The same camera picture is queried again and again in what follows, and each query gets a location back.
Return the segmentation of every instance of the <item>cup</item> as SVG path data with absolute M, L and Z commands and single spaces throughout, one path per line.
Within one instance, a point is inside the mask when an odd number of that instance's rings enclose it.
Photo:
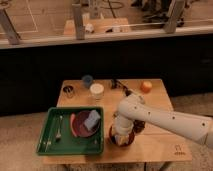
M 82 81 L 83 81 L 83 85 L 84 87 L 86 88 L 90 88 L 90 86 L 92 85 L 93 83 L 93 77 L 91 75 L 84 75 L 82 77 Z
M 66 93 L 67 98 L 72 98 L 74 96 L 74 88 L 71 85 L 65 86 L 63 92 Z
M 104 95 L 104 86 L 99 83 L 94 83 L 90 86 L 90 92 L 95 100 L 100 100 Z

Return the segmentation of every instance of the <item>wall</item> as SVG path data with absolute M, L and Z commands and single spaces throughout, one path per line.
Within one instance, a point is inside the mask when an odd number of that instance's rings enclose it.
M 0 50 L 0 114 L 55 106 L 64 79 L 162 78 L 171 96 L 213 91 L 213 35 Z

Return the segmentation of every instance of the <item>green tray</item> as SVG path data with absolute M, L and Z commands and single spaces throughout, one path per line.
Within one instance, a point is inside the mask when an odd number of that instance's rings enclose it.
M 101 116 L 101 124 L 95 134 L 90 137 L 74 137 L 70 129 L 70 115 L 82 110 L 96 110 Z M 56 142 L 55 136 L 59 126 L 59 117 L 63 115 L 61 125 L 62 138 Z M 104 148 L 102 107 L 53 107 L 48 110 L 48 115 L 41 131 L 37 146 L 38 155 L 77 155 L 101 154 Z

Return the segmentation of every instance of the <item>wooden table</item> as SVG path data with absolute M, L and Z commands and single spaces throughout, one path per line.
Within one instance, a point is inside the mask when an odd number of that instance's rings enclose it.
M 83 24 L 91 23 L 94 26 L 94 34 L 103 34 L 112 26 L 121 26 L 122 32 L 130 32 L 129 22 L 127 18 L 105 18 L 105 19 L 83 19 Z M 74 20 L 67 20 L 64 27 L 64 35 L 74 36 L 75 25 Z
M 120 80 L 127 87 L 140 92 L 142 79 Z M 163 82 L 160 79 L 151 79 L 153 89 L 143 94 L 147 105 L 173 110 Z M 146 123 L 144 131 L 136 135 L 134 142 L 128 147 L 117 147 L 108 137 L 109 128 L 113 123 L 113 113 L 119 101 L 124 98 L 121 89 L 110 89 L 110 80 L 95 80 L 105 87 L 104 97 L 95 101 L 90 91 L 84 88 L 80 80 L 64 81 L 62 88 L 72 85 L 75 89 L 73 98 L 67 98 L 61 90 L 58 107 L 67 106 L 102 106 L 104 108 L 104 151 L 101 155 L 71 155 L 71 156 L 44 156 L 45 164 L 84 164 L 84 163 L 130 163 L 130 162 L 162 162 L 162 161 L 189 161 L 192 159 L 189 148 L 183 137 L 172 134 L 159 127 Z

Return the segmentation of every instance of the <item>white sponge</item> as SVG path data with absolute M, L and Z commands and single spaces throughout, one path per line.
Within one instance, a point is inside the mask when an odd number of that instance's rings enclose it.
M 92 110 L 89 114 L 89 117 L 84 121 L 84 125 L 88 131 L 91 131 L 100 119 L 101 117 L 98 112 L 96 110 Z

